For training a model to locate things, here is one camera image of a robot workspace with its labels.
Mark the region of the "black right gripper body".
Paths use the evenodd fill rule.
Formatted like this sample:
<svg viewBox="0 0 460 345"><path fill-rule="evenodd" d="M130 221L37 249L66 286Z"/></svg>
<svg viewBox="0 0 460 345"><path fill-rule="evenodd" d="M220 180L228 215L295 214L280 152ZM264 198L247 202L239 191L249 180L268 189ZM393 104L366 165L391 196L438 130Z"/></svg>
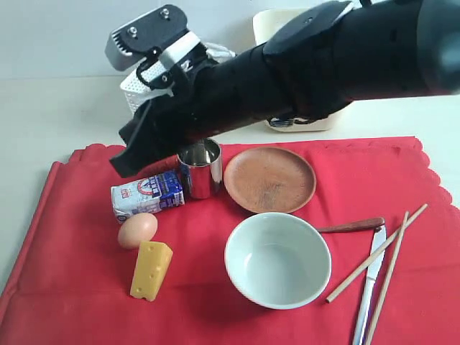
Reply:
<svg viewBox="0 0 460 345"><path fill-rule="evenodd" d="M202 60L188 72L173 67L173 95L143 107L144 148L178 151L205 137L293 113L293 60L291 50L260 45L225 63Z"/></svg>

